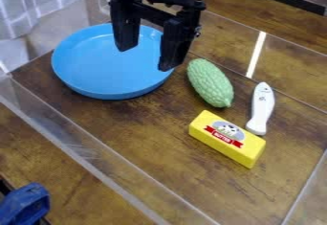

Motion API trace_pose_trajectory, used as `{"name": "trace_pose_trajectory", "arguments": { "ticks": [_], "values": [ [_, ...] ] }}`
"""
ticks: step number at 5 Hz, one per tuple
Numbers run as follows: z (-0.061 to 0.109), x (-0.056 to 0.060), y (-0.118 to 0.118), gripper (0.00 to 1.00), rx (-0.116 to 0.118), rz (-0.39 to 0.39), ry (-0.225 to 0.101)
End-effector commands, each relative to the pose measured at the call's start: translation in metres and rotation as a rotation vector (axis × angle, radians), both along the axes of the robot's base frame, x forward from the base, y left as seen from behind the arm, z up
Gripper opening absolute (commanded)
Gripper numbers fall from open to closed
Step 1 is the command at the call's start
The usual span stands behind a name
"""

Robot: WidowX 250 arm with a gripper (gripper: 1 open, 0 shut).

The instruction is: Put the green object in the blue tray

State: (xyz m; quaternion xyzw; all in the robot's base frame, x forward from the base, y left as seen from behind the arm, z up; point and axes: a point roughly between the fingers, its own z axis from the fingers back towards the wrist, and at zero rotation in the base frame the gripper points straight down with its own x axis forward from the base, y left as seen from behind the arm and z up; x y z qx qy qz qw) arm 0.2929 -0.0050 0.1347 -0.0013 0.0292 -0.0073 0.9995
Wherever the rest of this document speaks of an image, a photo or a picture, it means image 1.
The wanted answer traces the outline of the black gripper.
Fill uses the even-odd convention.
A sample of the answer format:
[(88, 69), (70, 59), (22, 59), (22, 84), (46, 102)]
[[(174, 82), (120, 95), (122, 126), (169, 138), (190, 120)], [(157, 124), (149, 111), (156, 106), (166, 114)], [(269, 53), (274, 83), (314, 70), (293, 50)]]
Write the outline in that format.
[[(164, 4), (181, 8), (170, 14), (142, 3)], [(201, 0), (109, 0), (109, 14), (114, 44), (120, 52), (137, 45), (138, 25), (144, 19), (162, 27), (158, 70), (178, 66), (188, 53), (193, 39), (198, 36), (198, 17), (205, 10)]]

